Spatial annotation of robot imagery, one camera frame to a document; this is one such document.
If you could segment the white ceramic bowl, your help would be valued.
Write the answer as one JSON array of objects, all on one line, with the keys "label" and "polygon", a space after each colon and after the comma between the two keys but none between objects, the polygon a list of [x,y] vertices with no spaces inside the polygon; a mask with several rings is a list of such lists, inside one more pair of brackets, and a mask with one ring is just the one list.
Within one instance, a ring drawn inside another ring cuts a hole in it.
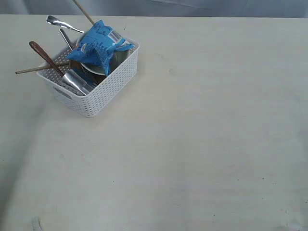
[{"label": "white ceramic bowl", "polygon": [[[80,38],[77,41],[77,46],[78,46],[78,42],[81,41],[81,39],[83,38],[84,35],[80,36]],[[127,51],[116,51],[111,59],[110,62],[110,67],[111,67],[111,72],[117,68],[117,66],[119,66],[128,56],[129,56],[129,50]],[[91,65],[91,64],[83,64],[81,63],[81,65],[87,69],[88,71],[91,71],[95,74],[98,75],[105,75],[104,70],[102,70],[100,67],[95,66],[95,65]]]}]

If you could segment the blue snack bag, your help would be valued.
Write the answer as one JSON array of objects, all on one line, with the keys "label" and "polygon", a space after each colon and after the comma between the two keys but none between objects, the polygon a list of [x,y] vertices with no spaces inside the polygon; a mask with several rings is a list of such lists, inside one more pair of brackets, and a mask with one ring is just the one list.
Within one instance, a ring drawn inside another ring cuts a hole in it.
[{"label": "blue snack bag", "polygon": [[116,51],[127,51],[134,47],[103,20],[96,22],[84,33],[78,46],[67,55],[68,60],[100,67],[106,75],[111,73],[110,62]]}]

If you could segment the silver table knife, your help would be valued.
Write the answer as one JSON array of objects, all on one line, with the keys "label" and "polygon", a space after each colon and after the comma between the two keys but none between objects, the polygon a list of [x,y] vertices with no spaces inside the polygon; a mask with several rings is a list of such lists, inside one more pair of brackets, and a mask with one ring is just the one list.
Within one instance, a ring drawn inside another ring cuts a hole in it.
[{"label": "silver table knife", "polygon": [[62,35],[63,39],[65,40],[66,44],[68,45],[70,51],[73,50],[74,46],[72,44],[72,42],[70,41],[68,35],[66,34],[66,32],[63,29],[59,29],[60,34]]}]

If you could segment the wooden chopstick back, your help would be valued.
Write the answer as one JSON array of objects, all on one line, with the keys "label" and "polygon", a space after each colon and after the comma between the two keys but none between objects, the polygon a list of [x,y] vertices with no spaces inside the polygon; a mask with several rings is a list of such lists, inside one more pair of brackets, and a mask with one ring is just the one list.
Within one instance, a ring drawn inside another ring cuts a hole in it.
[{"label": "wooden chopstick back", "polygon": [[92,20],[92,18],[89,16],[89,14],[85,11],[85,9],[81,6],[81,4],[78,2],[78,0],[73,0],[73,2],[81,10],[81,12],[86,16],[86,18],[94,25],[95,22]]}]

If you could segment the white perforated plastic basket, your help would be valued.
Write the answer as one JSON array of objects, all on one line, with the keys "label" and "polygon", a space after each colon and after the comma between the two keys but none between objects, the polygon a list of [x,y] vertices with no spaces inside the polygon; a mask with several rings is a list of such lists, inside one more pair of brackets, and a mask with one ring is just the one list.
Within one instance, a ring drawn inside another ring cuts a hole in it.
[{"label": "white perforated plastic basket", "polygon": [[36,74],[45,81],[56,100],[85,117],[95,117],[137,73],[140,44],[128,37],[126,40],[134,45],[128,58],[86,96],[77,95],[75,89],[62,83],[60,75],[52,68]]}]

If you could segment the brown round plate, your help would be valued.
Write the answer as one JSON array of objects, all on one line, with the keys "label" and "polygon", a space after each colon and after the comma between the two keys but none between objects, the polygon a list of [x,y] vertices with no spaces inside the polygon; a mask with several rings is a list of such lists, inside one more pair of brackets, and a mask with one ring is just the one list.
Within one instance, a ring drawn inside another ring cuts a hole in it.
[{"label": "brown round plate", "polygon": [[89,85],[96,87],[106,79],[105,75],[98,75],[85,69],[79,62],[70,60],[70,68],[73,69]]}]

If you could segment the silver fork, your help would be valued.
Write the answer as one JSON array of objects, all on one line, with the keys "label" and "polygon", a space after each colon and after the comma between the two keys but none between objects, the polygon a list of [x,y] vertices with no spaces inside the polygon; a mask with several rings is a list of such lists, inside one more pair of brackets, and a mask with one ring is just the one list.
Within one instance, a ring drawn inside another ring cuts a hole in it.
[{"label": "silver fork", "polygon": [[48,15],[47,18],[46,18],[46,21],[48,24],[50,25],[54,25],[54,26],[59,26],[59,27],[62,27],[62,28],[67,28],[67,29],[70,29],[70,30],[73,30],[73,31],[76,31],[76,32],[79,32],[79,33],[84,33],[84,31],[82,30],[79,30],[73,26],[71,26],[70,24],[54,17],[54,16],[51,16],[51,15]]}]

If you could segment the wooden handled metal scoop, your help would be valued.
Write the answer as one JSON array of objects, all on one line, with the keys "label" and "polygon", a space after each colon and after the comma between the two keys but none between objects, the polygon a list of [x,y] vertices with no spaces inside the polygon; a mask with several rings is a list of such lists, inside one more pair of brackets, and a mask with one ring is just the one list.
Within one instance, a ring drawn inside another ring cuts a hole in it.
[{"label": "wooden handled metal scoop", "polygon": [[94,87],[83,80],[73,69],[69,69],[65,74],[56,66],[51,57],[34,41],[29,42],[29,46],[40,55],[55,71],[62,77],[62,82],[80,91],[83,95],[88,95]]}]

